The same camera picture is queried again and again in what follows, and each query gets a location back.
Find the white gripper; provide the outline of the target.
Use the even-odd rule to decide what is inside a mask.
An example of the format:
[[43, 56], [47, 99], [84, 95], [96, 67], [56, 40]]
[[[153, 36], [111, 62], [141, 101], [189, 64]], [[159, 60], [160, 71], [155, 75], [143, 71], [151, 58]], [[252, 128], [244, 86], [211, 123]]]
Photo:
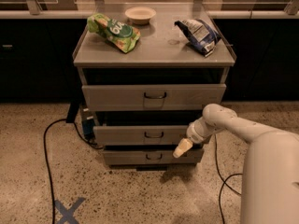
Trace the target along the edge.
[[202, 144], [214, 133], [214, 127], [206, 123], [203, 118], [191, 122], [183, 138], [173, 152], [175, 158], [181, 157], [185, 152], [192, 148], [192, 143]]

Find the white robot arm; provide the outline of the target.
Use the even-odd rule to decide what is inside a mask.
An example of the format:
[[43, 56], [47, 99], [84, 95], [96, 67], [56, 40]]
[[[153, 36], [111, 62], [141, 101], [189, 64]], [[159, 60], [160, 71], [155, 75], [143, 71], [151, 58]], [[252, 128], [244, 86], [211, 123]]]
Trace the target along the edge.
[[178, 158], [226, 130], [249, 144], [242, 175], [240, 224], [299, 224], [299, 134], [240, 118], [209, 104], [190, 123], [173, 156]]

